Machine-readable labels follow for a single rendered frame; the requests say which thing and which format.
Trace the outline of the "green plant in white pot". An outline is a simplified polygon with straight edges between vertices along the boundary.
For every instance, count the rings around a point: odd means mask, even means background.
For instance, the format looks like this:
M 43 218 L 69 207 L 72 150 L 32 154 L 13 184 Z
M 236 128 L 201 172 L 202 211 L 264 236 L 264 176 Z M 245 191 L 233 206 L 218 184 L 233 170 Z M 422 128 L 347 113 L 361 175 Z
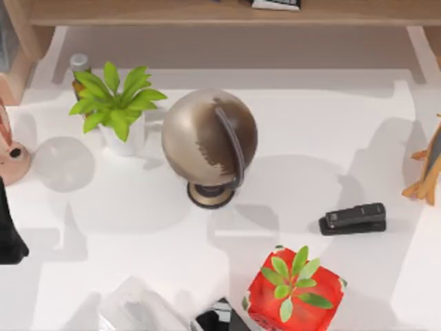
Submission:
M 83 134 L 97 129 L 115 154 L 138 154 L 145 144 L 145 113 L 157 110 L 156 103 L 167 99 L 152 87 L 147 66 L 131 69 L 124 79 L 111 61 L 105 63 L 103 77 L 89 70 L 73 75 L 83 88 L 69 115 L 83 116 Z

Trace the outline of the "black stapler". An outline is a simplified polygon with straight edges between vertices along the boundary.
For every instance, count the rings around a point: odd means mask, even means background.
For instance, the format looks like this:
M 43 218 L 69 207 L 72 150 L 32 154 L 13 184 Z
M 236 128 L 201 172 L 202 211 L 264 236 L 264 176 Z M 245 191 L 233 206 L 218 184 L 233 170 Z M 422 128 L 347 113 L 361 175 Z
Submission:
M 368 203 L 334 210 L 320 218 L 318 225 L 324 236 L 384 232 L 387 228 L 385 206 Z

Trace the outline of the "wooden framed blackboard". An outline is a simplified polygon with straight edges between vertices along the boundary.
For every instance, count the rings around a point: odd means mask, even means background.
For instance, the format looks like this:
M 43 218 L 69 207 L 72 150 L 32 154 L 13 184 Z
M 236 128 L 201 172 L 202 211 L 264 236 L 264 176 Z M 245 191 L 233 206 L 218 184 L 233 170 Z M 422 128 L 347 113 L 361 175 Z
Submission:
M 435 189 L 441 174 L 441 113 L 436 115 L 440 121 L 427 147 L 411 155 L 414 160 L 424 161 L 420 178 L 401 195 L 408 198 L 425 200 L 428 205 L 435 205 Z

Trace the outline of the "wooden shelf unit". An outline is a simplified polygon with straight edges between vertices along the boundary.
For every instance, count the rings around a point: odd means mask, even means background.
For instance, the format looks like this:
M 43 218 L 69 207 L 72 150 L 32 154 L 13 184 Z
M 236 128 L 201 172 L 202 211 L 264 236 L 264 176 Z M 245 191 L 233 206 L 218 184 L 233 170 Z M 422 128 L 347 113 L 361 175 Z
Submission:
M 19 40 L 21 69 L 49 68 L 40 83 L 69 87 L 69 59 L 86 53 L 95 73 L 123 69 L 287 71 L 301 67 L 401 68 L 421 28 L 435 57 L 414 79 L 441 85 L 441 0 L 300 0 L 297 12 L 249 0 L 0 0 Z

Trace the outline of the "black and white box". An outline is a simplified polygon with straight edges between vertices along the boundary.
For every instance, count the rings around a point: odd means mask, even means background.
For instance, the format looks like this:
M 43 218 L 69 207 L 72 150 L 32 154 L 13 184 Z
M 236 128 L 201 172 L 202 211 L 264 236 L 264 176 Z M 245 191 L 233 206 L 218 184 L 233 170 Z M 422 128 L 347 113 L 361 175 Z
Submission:
M 222 297 L 190 322 L 190 331 L 252 331 Z

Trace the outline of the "green plant in red pot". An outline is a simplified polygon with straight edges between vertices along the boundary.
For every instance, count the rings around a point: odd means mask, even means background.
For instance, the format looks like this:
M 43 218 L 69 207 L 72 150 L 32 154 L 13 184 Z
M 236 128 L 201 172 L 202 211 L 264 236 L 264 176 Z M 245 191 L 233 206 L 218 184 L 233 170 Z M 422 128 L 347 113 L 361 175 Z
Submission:
M 309 258 L 277 245 L 242 299 L 243 310 L 263 331 L 327 331 L 347 282 Z

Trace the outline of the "black and white book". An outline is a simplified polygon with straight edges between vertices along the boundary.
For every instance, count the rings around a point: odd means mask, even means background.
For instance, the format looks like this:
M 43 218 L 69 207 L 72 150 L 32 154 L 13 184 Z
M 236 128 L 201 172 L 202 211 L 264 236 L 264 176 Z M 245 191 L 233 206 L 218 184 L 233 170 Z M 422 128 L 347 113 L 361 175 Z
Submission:
M 263 10 L 299 11 L 301 0 L 251 0 L 251 6 Z

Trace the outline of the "brown globe on stand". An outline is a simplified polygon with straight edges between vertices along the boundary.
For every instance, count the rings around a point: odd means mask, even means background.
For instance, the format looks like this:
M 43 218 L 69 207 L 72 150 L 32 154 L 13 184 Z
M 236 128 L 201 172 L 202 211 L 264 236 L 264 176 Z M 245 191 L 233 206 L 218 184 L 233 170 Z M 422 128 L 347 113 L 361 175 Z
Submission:
M 258 128 L 240 98 L 216 88 L 181 97 L 167 112 L 161 131 L 170 167 L 187 182 L 197 206 L 227 205 L 245 180 L 258 147 Z

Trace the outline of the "white crumpled bag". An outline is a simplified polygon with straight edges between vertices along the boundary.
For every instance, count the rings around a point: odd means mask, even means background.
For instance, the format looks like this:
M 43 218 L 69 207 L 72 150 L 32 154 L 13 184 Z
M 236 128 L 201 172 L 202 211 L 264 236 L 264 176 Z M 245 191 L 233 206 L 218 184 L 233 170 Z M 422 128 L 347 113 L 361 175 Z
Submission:
M 190 331 L 189 322 L 138 277 L 129 277 L 102 300 L 99 331 Z

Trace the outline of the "pink figurine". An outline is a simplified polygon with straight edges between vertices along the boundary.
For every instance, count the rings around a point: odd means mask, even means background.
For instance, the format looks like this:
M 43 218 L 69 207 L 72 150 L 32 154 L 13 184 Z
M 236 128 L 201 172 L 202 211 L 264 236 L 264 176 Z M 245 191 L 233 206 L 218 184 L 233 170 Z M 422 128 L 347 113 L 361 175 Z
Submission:
M 4 185 L 13 185 L 28 173 L 31 156 L 24 145 L 13 138 L 12 127 L 6 106 L 18 102 L 13 84 L 6 74 L 0 73 L 0 179 Z

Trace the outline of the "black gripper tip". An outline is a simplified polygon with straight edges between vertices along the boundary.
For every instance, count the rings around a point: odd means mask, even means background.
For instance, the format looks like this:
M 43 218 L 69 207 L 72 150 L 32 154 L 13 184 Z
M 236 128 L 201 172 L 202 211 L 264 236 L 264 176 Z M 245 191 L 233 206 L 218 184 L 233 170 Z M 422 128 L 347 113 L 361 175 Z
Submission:
M 12 220 L 5 184 L 0 177 L 0 265 L 16 265 L 30 250 Z

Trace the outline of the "brown bottle with grey cap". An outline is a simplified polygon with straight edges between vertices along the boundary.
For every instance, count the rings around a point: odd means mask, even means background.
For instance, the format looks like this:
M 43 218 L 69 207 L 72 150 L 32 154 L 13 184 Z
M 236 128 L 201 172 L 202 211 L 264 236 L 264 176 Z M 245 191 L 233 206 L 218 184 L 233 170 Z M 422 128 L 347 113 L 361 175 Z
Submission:
M 76 97 L 76 100 L 80 100 L 80 91 L 84 89 L 84 86 L 76 79 L 75 74 L 77 72 L 92 72 L 92 66 L 90 65 L 89 58 L 86 54 L 76 53 L 70 57 L 70 69 L 73 74 L 72 88 Z

